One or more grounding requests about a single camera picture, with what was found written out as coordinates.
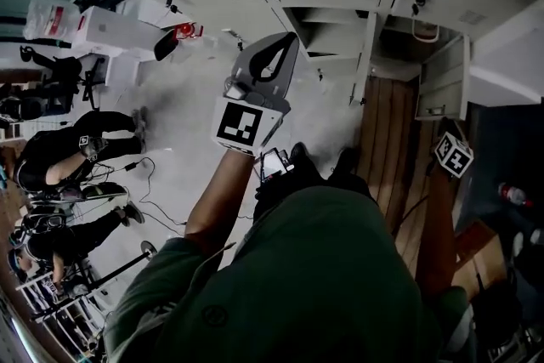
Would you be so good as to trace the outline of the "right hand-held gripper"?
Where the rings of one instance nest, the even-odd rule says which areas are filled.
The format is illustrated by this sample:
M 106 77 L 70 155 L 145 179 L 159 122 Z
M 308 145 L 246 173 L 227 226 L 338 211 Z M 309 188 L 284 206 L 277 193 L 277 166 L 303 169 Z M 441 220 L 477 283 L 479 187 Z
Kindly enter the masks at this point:
M 439 142 L 434 149 L 438 164 L 451 177 L 460 179 L 473 162 L 473 150 L 458 122 L 443 117 L 439 124 Z

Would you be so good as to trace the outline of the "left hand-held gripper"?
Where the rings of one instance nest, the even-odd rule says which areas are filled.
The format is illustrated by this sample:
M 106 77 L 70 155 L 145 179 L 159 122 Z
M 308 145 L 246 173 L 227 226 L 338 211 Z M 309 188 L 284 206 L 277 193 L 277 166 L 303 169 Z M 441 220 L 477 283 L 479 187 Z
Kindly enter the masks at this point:
M 291 110 L 286 99 L 299 52 L 298 35 L 264 37 L 237 56 L 224 92 L 216 100 L 212 140 L 257 157 Z

